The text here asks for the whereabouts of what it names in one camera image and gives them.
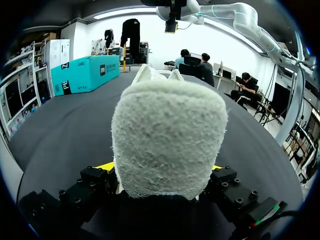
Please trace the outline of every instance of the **black shirt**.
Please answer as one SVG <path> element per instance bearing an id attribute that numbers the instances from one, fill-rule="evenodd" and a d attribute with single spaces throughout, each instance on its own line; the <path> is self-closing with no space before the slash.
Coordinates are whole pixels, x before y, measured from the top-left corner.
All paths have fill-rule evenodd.
<path id="1" fill-rule="evenodd" d="M 255 90 L 257 89 L 257 86 L 255 85 L 255 83 L 250 79 L 247 83 L 245 83 L 244 81 L 242 82 L 242 84 L 250 90 Z M 246 91 L 246 90 L 242 90 L 243 93 L 245 94 L 253 94 L 252 92 Z"/>
<path id="2" fill-rule="evenodd" d="M 215 86 L 213 67 L 210 63 L 204 61 L 199 65 L 199 79 L 204 80 L 207 84 Z"/>

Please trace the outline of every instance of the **cardboard box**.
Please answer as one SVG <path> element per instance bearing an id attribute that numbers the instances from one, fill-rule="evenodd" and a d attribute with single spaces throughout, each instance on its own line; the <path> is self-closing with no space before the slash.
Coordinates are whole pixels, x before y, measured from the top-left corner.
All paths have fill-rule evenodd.
<path id="1" fill-rule="evenodd" d="M 57 34 L 54 32 L 45 33 L 43 36 L 47 42 L 57 39 Z"/>
<path id="2" fill-rule="evenodd" d="M 119 76 L 119 56 L 88 56 L 51 70 L 55 96 L 91 92 Z"/>

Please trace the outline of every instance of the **person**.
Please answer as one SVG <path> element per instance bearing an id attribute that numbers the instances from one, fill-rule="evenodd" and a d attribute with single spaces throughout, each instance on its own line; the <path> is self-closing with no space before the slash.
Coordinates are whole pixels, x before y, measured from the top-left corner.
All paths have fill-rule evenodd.
<path id="1" fill-rule="evenodd" d="M 213 74 L 213 67 L 208 62 L 210 56 L 207 53 L 202 53 L 201 55 L 201 63 L 199 65 L 199 79 L 203 80 L 207 84 L 211 85 L 212 87 L 215 86 L 214 82 L 214 74 Z"/>
<path id="2" fill-rule="evenodd" d="M 239 90 L 232 90 L 231 91 L 230 97 L 236 102 L 239 100 L 239 98 L 241 96 L 251 98 L 254 94 L 256 94 L 256 90 L 255 90 L 256 85 L 251 80 L 250 74 L 247 72 L 244 72 L 242 74 L 242 84 L 240 84 L 238 82 L 236 82 L 235 84 L 242 89 L 242 91 L 239 91 Z M 238 104 L 243 106 L 244 102 L 245 102 L 245 99 L 243 98 L 238 102 Z"/>
<path id="3" fill-rule="evenodd" d="M 189 51 L 187 49 L 182 49 L 180 55 L 181 55 L 181 57 L 178 57 L 175 60 L 175 63 L 174 63 L 174 67 L 176 69 L 179 69 L 179 65 L 180 64 L 184 64 L 185 63 L 185 56 L 189 56 L 190 53 L 189 53 Z"/>

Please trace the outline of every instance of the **black chair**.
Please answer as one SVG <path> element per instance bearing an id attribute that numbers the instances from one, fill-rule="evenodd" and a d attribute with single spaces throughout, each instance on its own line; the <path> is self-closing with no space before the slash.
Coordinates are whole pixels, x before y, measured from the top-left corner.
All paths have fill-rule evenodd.
<path id="1" fill-rule="evenodd" d="M 197 66 L 190 66 L 183 63 L 179 64 L 179 72 L 196 78 L 199 76 L 199 68 Z"/>
<path id="2" fill-rule="evenodd" d="M 201 59 L 200 58 L 196 58 L 193 56 L 185 56 L 184 57 L 184 64 L 189 65 L 189 66 L 199 66 L 201 63 Z"/>

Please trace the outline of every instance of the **storage rack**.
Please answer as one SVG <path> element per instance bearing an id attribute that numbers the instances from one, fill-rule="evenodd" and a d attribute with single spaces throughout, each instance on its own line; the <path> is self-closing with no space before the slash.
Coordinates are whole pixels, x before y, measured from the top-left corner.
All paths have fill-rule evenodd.
<path id="1" fill-rule="evenodd" d="M 3 126 L 3 129 L 5 131 L 5 135 L 8 139 L 12 137 L 12 132 L 10 128 L 14 126 L 13 123 L 17 120 L 17 117 L 21 113 L 23 113 L 24 110 L 27 109 L 32 103 L 36 102 L 37 106 L 41 106 L 42 104 L 39 96 L 38 85 L 37 85 L 37 73 L 39 71 L 45 71 L 44 74 L 46 76 L 47 84 L 49 84 L 48 69 L 47 69 L 47 66 L 44 66 L 41 68 L 37 67 L 38 69 L 36 69 L 35 62 L 36 62 L 36 57 L 40 57 L 40 56 L 42 56 L 41 59 L 44 62 L 46 61 L 45 60 L 46 43 L 47 43 L 46 39 L 41 42 L 33 42 L 31 44 L 31 50 L 10 59 L 3 66 L 4 68 L 8 67 L 14 63 L 22 61 L 22 59 L 28 58 L 31 55 L 31 62 L 25 63 L 22 66 L 18 67 L 15 71 L 13 71 L 12 73 L 7 75 L 0 81 L 0 120 Z M 40 49 L 41 53 L 36 54 L 36 49 Z M 23 92 L 21 92 L 20 73 L 26 69 L 29 69 L 29 72 L 32 74 L 32 82 L 23 92 L 25 92 L 29 88 L 34 88 L 35 97 L 33 97 L 27 103 L 24 104 L 22 99 Z M 22 108 L 18 110 L 15 115 L 12 116 L 9 109 L 9 105 L 8 105 L 6 88 L 16 80 L 17 80 L 18 93 L 19 93 Z"/>

